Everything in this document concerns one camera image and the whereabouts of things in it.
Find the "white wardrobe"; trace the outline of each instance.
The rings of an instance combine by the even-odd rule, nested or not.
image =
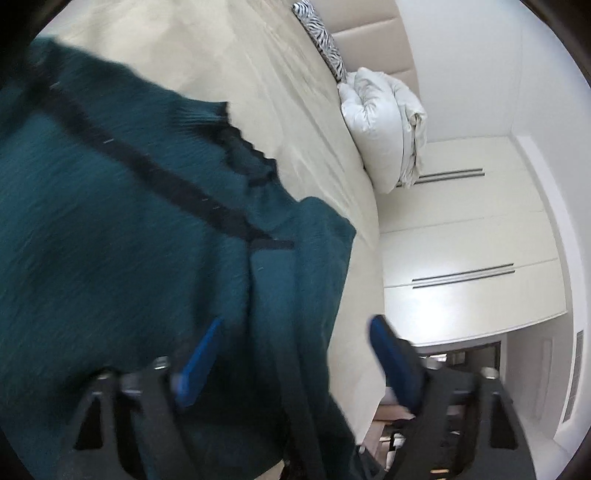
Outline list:
[[[544,204],[508,137],[429,143],[410,189],[378,196],[385,312],[416,346],[481,339],[566,312]]]

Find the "beige headboard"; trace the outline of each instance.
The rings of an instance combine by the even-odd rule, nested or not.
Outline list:
[[[312,0],[348,71],[367,67],[406,83],[418,96],[417,71],[395,0]]]

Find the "knit fabric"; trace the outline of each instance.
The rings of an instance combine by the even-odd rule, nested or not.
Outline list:
[[[354,236],[290,197],[224,103],[35,41],[0,90],[0,426],[49,480],[94,374],[141,369],[220,316],[180,416],[203,478],[255,478],[289,437],[310,478],[354,478],[326,359]]]

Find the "bedsheet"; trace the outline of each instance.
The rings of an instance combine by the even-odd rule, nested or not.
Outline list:
[[[367,340],[383,313],[375,197],[340,113],[335,80],[286,0],[74,0],[42,35],[130,66],[230,121],[278,161],[297,200],[325,200],[357,230],[329,347],[330,390],[358,441],[384,394]]]

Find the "white duvet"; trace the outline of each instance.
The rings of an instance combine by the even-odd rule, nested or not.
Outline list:
[[[339,84],[341,110],[377,193],[410,187],[421,170],[427,113],[400,80],[360,68]]]

